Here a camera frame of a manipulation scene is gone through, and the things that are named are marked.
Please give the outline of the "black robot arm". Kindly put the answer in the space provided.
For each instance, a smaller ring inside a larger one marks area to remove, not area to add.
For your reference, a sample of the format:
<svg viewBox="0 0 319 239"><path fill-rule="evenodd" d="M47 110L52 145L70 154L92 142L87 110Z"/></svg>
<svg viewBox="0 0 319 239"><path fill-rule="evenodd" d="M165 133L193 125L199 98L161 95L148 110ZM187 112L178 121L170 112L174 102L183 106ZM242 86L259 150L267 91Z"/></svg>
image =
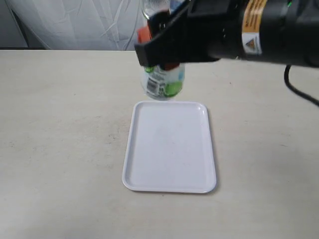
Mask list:
<svg viewBox="0 0 319 239"><path fill-rule="evenodd" d="M151 39L135 45L140 65L240 59L316 68L316 0L190 0L148 22Z"/></svg>

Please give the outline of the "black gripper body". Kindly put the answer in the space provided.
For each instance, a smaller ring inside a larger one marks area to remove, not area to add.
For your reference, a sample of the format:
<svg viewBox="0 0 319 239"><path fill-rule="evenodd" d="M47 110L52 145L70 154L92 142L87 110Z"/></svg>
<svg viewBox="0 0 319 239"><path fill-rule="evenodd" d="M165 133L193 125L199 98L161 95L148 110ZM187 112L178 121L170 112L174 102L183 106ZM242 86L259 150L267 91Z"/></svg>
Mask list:
<svg viewBox="0 0 319 239"><path fill-rule="evenodd" d="M244 0L187 2L186 62L245 60L242 45Z"/></svg>

